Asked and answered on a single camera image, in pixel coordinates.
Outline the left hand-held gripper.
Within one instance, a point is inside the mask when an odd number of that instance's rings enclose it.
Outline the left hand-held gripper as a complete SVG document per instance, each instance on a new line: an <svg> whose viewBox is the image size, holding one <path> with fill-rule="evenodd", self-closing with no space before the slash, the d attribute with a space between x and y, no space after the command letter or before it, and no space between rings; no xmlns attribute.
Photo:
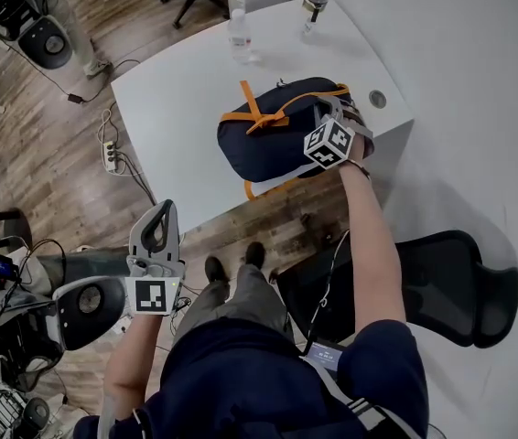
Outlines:
<svg viewBox="0 0 518 439"><path fill-rule="evenodd" d="M129 235L125 292L136 315L169 316L176 310L185 275L185 263L178 257L178 213L174 202L166 199L149 209L133 226ZM137 258L155 257L162 262Z"/></svg>

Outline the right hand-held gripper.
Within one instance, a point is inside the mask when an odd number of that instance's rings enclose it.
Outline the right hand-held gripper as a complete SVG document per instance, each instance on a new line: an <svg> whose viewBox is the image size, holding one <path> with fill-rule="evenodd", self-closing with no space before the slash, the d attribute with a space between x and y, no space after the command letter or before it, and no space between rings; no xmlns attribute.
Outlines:
<svg viewBox="0 0 518 439"><path fill-rule="evenodd" d="M303 153L317 166L330 169L348 161L356 136L364 142L364 158L374 152L372 131L358 110L343 109L337 97L317 97L313 113L316 128L304 137Z"/></svg>

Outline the navy backpack with orange trim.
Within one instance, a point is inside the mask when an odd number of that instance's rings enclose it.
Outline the navy backpack with orange trim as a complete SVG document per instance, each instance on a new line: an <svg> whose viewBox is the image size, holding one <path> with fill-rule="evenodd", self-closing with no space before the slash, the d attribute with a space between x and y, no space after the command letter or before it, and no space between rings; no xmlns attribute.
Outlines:
<svg viewBox="0 0 518 439"><path fill-rule="evenodd" d="M317 97L337 97L343 109L358 110L347 85L322 77L279 81L258 97L248 81L240 85L245 103L221 117L217 140L249 199L254 198L254 184L287 176L308 178L328 170L304 156L304 137L316 128Z"/></svg>

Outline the person's left forearm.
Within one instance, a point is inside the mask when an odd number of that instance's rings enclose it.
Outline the person's left forearm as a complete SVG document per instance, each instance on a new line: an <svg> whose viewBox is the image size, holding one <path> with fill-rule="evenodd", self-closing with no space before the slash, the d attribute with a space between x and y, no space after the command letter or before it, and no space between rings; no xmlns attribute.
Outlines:
<svg viewBox="0 0 518 439"><path fill-rule="evenodd" d="M117 421L129 418L146 401L152 371L169 354L158 343L163 316L137 315L106 365L103 391Z"/></svg>

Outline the person's right forearm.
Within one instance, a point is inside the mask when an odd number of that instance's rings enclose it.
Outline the person's right forearm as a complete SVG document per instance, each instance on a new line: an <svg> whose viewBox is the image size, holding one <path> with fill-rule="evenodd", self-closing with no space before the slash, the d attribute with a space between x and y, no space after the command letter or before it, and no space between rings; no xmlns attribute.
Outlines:
<svg viewBox="0 0 518 439"><path fill-rule="evenodd" d="M401 263L363 161L339 168L346 193L353 266L355 329L382 320L404 323Z"/></svg>

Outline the person's right hand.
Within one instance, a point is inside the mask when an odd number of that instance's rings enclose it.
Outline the person's right hand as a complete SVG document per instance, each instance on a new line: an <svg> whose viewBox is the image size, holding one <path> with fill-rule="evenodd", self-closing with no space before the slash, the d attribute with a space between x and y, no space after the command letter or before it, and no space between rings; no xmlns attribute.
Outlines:
<svg viewBox="0 0 518 439"><path fill-rule="evenodd" d="M349 158L355 162L361 163L367 156L372 154L373 150L374 144L368 137L356 134L351 143Z"/></svg>

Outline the person's left dark shoe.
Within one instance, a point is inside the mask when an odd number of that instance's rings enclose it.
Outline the person's left dark shoe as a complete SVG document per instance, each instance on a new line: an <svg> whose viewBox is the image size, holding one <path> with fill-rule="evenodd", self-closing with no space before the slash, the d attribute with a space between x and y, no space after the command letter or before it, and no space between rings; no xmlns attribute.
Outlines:
<svg viewBox="0 0 518 439"><path fill-rule="evenodd" d="M210 286L229 287L230 279L217 257L209 256L206 259L204 271Z"/></svg>

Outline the person's dark shoe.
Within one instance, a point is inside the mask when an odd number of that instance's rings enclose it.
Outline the person's dark shoe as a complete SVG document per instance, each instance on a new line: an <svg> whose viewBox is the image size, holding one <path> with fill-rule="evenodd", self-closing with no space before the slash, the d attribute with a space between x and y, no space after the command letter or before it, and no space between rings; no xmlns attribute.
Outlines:
<svg viewBox="0 0 518 439"><path fill-rule="evenodd" d="M264 266L264 260L264 245L259 241L251 242L245 251L244 263L247 265L253 265L258 270L261 270Z"/></svg>
<svg viewBox="0 0 518 439"><path fill-rule="evenodd" d="M210 286L229 287L230 279L217 257L209 256L206 259L204 271Z"/></svg>

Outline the grey shell equipment pack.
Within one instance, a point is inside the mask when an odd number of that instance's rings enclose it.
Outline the grey shell equipment pack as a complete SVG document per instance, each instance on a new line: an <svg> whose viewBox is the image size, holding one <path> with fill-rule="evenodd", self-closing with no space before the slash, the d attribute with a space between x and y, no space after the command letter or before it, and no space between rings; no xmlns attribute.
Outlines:
<svg viewBox="0 0 518 439"><path fill-rule="evenodd" d="M0 373L8 387L31 392L66 351L83 348L121 318L124 282L94 276L65 284L51 298L0 315Z"/></svg>
<svg viewBox="0 0 518 439"><path fill-rule="evenodd" d="M29 400L12 428L12 439L38 439L49 423L49 406L41 398Z"/></svg>
<svg viewBox="0 0 518 439"><path fill-rule="evenodd" d="M49 0L0 0L0 40L45 70L68 63L72 48L63 26L49 12Z"/></svg>

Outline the white power strip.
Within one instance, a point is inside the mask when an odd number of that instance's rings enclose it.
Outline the white power strip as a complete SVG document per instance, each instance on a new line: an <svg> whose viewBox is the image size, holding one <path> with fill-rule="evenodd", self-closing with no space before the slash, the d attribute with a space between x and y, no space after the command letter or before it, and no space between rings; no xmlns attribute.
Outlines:
<svg viewBox="0 0 518 439"><path fill-rule="evenodd" d="M101 142L101 158L104 170L111 175L118 176L124 172L124 168L120 167L120 159L115 142Z"/></svg>

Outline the person's right dark shoe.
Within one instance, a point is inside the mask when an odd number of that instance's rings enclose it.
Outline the person's right dark shoe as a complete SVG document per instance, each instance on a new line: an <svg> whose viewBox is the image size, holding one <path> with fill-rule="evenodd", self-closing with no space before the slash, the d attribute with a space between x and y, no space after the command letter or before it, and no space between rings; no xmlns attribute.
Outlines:
<svg viewBox="0 0 518 439"><path fill-rule="evenodd" d="M259 241L251 242L245 251L244 263L247 265L253 265L258 270L261 270L264 266L264 260L264 245Z"/></svg>

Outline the glass tumbler with dark lid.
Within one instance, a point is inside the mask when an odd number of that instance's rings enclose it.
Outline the glass tumbler with dark lid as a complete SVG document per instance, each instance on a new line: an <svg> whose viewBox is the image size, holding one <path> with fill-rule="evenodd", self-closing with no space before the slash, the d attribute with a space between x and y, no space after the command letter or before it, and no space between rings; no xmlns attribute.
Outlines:
<svg viewBox="0 0 518 439"><path fill-rule="evenodd" d="M318 17L325 10L329 0L303 0L303 8L308 11L308 18L303 26L302 34L309 34L316 26Z"/></svg>

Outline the person's grey trousers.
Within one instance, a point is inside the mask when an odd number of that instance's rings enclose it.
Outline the person's grey trousers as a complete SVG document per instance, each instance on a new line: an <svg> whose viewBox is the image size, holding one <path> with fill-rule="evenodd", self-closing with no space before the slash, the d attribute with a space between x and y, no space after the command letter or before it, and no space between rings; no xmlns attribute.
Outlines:
<svg viewBox="0 0 518 439"><path fill-rule="evenodd" d="M287 310L277 291L267 282L262 270L254 264L242 265L237 273L231 299L228 282L208 284L181 319L173 344L191 329L221 317L243 319L269 327L291 342L294 333Z"/></svg>

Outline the clear plastic water bottle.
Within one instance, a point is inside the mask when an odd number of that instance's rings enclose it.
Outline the clear plastic water bottle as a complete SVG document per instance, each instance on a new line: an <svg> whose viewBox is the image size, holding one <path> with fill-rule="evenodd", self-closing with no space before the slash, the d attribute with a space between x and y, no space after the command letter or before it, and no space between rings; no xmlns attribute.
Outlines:
<svg viewBox="0 0 518 439"><path fill-rule="evenodd" d="M233 58L242 64L254 63L252 33L243 9L235 8L228 22L229 41Z"/></svg>

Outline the white table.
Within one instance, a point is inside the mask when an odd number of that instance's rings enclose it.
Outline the white table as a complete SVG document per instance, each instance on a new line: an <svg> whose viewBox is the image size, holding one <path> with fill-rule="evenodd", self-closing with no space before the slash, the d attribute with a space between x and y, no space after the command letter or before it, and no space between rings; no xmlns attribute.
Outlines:
<svg viewBox="0 0 518 439"><path fill-rule="evenodd" d="M261 95L279 81L324 77L343 83L375 136L414 120L397 86L360 30L329 2L313 31L302 28L300 0L251 12L254 63L232 56L228 27L219 24L162 50L113 82L113 93L148 185L171 199L178 227L193 230L247 197L217 141L223 114L244 103L242 80ZM369 93L381 91L385 108Z"/></svg>

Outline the small black monitor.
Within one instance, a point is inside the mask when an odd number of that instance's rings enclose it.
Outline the small black monitor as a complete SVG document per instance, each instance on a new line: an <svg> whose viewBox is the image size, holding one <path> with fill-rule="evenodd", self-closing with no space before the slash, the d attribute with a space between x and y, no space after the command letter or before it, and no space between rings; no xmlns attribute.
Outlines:
<svg viewBox="0 0 518 439"><path fill-rule="evenodd" d="M10 257L0 254L0 283L17 282L19 268Z"/></svg>

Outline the person's navy jacket torso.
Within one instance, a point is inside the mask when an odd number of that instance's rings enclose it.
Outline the person's navy jacket torso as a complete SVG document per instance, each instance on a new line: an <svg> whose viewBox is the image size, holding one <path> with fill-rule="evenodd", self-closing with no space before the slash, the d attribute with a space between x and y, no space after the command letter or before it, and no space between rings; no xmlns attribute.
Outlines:
<svg viewBox="0 0 518 439"><path fill-rule="evenodd" d="M73 439L379 439L424 437L426 375L406 323L357 331L337 379L260 324L221 317L191 329L167 355L157 393L122 421L108 401ZM102 426L102 419L110 422Z"/></svg>

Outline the black phone with lit screen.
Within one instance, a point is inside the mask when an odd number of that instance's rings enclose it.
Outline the black phone with lit screen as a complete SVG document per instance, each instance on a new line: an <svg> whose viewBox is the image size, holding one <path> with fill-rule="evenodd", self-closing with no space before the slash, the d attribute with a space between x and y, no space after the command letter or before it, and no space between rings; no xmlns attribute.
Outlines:
<svg viewBox="0 0 518 439"><path fill-rule="evenodd" d="M337 378L340 357L345 347L323 339L309 341L304 356L320 364L334 379Z"/></svg>

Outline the black mesh office chair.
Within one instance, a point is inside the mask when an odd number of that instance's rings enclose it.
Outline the black mesh office chair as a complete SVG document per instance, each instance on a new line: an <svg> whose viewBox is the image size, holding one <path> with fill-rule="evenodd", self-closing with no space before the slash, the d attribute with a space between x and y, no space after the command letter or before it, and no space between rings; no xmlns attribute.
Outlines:
<svg viewBox="0 0 518 439"><path fill-rule="evenodd" d="M491 348L510 333L518 310L518 269L483 265L474 239L462 230L400 242L409 323L461 347ZM299 331L332 343L355 333L349 237L280 273L275 282Z"/></svg>

